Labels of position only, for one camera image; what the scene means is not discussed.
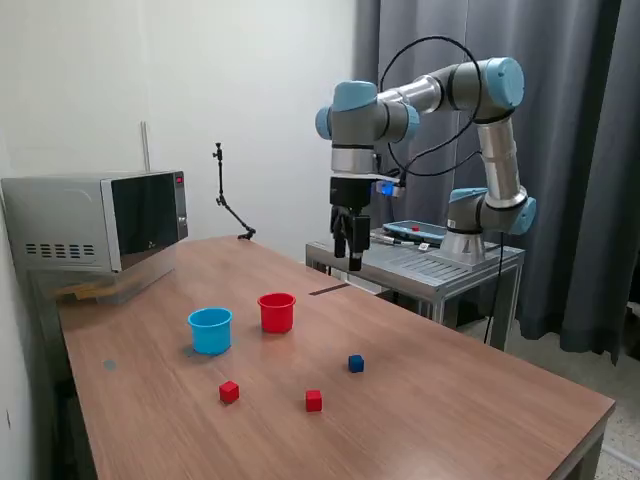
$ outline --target black cable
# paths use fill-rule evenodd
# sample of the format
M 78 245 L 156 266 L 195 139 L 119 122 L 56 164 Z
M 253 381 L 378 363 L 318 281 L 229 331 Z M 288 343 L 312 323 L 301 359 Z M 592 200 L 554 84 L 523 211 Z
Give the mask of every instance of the black cable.
M 496 288 L 493 292 L 493 301 L 491 302 L 491 311 L 489 312 L 489 321 L 487 322 L 487 329 L 484 331 L 484 343 L 487 343 L 489 337 L 489 328 L 491 327 L 491 320 L 496 312 L 496 302 L 498 301 L 498 290 L 500 288 L 500 275 L 502 275 L 502 256 L 504 254 L 504 233 L 500 232 L 500 263 L 498 263 L 498 277 L 496 278 Z
M 456 168 L 464 165 L 465 163 L 467 163 L 469 160 L 471 160 L 475 155 L 480 155 L 482 154 L 482 152 L 480 150 L 476 150 L 475 152 L 470 153 L 469 155 L 467 155 L 465 157 L 464 160 L 462 160 L 459 163 L 456 163 L 455 165 L 453 165 L 452 167 L 449 168 L 445 168 L 444 170 L 440 170 L 439 172 L 433 172 L 433 173 L 421 173 L 420 176 L 421 177 L 437 177 L 439 175 L 444 175 L 445 173 L 449 173 L 454 171 Z
M 450 143 L 452 143 L 453 141 L 457 140 L 460 135 L 462 135 L 470 126 L 471 124 L 475 121 L 477 115 L 478 115 L 478 111 L 480 110 L 480 104 L 482 102 L 482 72 L 480 71 L 480 65 L 478 65 L 478 62 L 476 61 L 475 57 L 473 56 L 473 54 L 469 51 L 469 49 L 467 47 L 465 47 L 464 45 L 462 45 L 460 42 L 458 42 L 457 40 L 454 40 L 453 38 L 450 37 L 446 37 L 443 35 L 429 35 L 427 37 L 421 37 L 417 40 L 414 40 L 413 42 L 409 43 L 408 45 L 405 45 L 403 48 L 401 48 L 398 53 L 396 53 L 393 58 L 391 59 L 391 61 L 389 62 L 389 64 L 387 65 L 387 67 L 384 69 L 384 72 L 382 73 L 382 77 L 380 77 L 380 91 L 384 91 L 384 80 L 387 76 L 387 73 L 389 72 L 389 70 L 391 69 L 391 67 L 393 66 L 393 64 L 395 63 L 395 61 L 407 50 L 409 50 L 410 48 L 418 45 L 419 43 L 422 42 L 427 42 L 430 40 L 441 40 L 443 42 L 447 42 L 450 43 L 452 45 L 455 45 L 456 47 L 458 47 L 460 50 L 462 50 L 467 57 L 469 57 L 469 60 L 473 63 L 474 68 L 476 69 L 476 75 L 478 77 L 478 100 L 476 101 L 476 106 L 473 110 L 473 113 L 471 114 L 471 116 L 469 117 L 469 121 L 464 125 L 464 127 L 462 127 L 460 130 L 458 130 L 458 132 L 453 135 L 451 138 L 449 138 L 448 140 L 435 145 L 433 147 L 427 148 L 426 150 L 423 150 L 422 152 L 416 154 L 410 161 L 409 163 L 404 166 L 402 165 L 398 159 L 396 158 L 393 149 L 391 148 L 391 144 L 388 143 L 387 144 L 387 148 L 389 150 L 389 155 L 391 156 L 391 158 L 393 159 L 393 161 L 395 162 L 396 165 L 398 165 L 398 167 L 404 172 L 404 175 L 406 176 L 407 174 L 411 174 L 414 175 L 416 177 L 431 177 L 433 175 L 431 174 L 421 174 L 421 173 L 416 173 L 416 172 L 412 172 L 411 170 L 409 170 L 409 167 L 420 157 L 427 155 L 429 153 L 435 152 L 436 150 L 440 150 L 441 148 L 449 145 Z

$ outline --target wooden table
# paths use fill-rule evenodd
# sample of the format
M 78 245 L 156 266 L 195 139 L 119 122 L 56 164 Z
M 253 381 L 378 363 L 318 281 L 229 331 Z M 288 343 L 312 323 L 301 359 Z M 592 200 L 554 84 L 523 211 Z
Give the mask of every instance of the wooden table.
M 593 478 L 614 402 L 255 243 L 181 243 L 121 306 L 60 306 L 101 480 Z M 296 295 L 265 335 L 256 299 Z M 187 315 L 233 311 L 233 346 L 194 354 Z M 350 374 L 348 355 L 365 372 Z M 240 399 L 225 406 L 218 385 Z M 320 389 L 321 413 L 304 410 Z

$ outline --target small block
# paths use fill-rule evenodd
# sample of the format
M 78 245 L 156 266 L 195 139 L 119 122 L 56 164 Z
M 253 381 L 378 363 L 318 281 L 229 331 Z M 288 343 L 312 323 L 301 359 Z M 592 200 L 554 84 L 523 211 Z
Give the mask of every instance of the small block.
M 364 372 L 364 358 L 361 355 L 349 356 L 349 371 L 351 373 Z
M 220 385 L 220 400 L 224 403 L 233 403 L 240 397 L 240 387 L 232 381 Z
M 307 412 L 322 411 L 322 393 L 320 393 L 320 390 L 307 390 L 305 400 Z

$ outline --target tiled floor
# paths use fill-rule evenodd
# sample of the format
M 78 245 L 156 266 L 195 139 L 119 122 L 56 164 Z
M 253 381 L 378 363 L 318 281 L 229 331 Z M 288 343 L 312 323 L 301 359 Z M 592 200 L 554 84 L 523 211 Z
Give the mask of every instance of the tiled floor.
M 485 322 L 468 326 L 465 332 L 482 338 Z M 614 398 L 617 406 L 609 419 L 604 441 L 633 459 L 640 460 L 640 361 L 621 356 L 614 367 L 607 354 L 567 353 L 560 350 L 557 335 L 548 334 L 537 341 L 525 340 L 520 336 L 517 324 L 511 331 L 507 351 Z M 640 480 L 640 471 L 602 453 L 596 478 Z

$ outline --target blue light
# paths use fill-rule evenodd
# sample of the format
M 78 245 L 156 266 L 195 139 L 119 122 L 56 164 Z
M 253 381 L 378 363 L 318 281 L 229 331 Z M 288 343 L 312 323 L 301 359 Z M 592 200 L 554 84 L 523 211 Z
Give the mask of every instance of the blue light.
M 380 193 L 386 195 L 388 197 L 393 195 L 393 183 L 391 182 L 382 182 L 380 184 Z

